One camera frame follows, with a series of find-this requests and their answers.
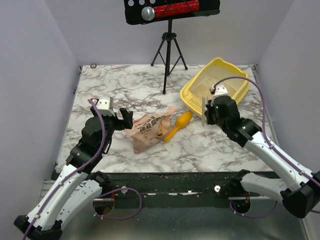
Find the pink cat litter bag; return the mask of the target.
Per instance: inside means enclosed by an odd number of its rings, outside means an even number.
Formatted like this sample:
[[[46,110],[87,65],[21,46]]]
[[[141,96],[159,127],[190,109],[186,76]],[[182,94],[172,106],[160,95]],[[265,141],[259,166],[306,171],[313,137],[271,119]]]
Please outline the pink cat litter bag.
[[[169,106],[166,112],[145,114],[134,120],[131,129],[125,132],[133,140],[133,152],[140,154],[162,140],[171,128],[171,116],[176,108]]]

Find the yellow litter scoop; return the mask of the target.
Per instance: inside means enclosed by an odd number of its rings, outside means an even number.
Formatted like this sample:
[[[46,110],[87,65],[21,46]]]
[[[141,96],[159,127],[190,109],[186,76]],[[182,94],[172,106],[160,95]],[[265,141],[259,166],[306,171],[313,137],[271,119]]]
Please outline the yellow litter scoop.
[[[189,122],[192,119],[192,112],[191,111],[187,111],[184,112],[182,115],[180,115],[175,122],[174,127],[172,128],[172,130],[166,135],[166,137],[163,139],[164,142],[169,142],[171,140],[171,138],[177,133],[178,130],[185,128]]]

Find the white bag sealing clip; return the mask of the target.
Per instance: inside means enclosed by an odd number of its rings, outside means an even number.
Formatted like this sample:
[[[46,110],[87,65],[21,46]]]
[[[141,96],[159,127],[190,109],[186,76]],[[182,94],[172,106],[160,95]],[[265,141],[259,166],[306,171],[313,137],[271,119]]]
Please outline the white bag sealing clip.
[[[206,100],[207,98],[205,96],[202,96],[201,98],[201,125],[204,127],[206,125]]]

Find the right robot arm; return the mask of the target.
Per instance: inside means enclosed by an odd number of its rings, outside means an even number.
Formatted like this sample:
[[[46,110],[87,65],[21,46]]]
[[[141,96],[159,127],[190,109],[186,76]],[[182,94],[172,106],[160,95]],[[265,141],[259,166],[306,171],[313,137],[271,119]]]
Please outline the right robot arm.
[[[235,100],[228,95],[202,104],[202,120],[218,126],[227,137],[247,149],[276,174],[271,179],[243,170],[230,183],[230,191],[241,196],[257,193],[277,202],[293,216],[303,219],[320,202],[320,174],[313,172],[290,157],[268,138],[253,120],[240,116]]]

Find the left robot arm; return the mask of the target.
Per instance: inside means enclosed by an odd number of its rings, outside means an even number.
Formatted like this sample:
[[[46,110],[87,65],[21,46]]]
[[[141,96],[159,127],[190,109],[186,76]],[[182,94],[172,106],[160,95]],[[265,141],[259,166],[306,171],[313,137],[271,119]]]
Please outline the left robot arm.
[[[91,107],[93,117],[85,122],[78,144],[49,191],[27,215],[19,215],[14,225],[23,239],[58,240],[64,228],[85,205],[96,197],[107,197],[110,179],[92,170],[110,148],[115,131],[133,127],[133,112],[121,108],[122,119]]]

